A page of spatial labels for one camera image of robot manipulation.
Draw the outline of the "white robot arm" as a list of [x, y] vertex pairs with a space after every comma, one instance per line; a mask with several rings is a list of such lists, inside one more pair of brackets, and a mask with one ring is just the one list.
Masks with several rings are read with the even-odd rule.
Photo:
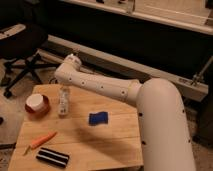
[[55, 71], [57, 81], [136, 108], [145, 171], [197, 171], [183, 100], [173, 83], [93, 75], [81, 72], [81, 65], [77, 56], [67, 56]]

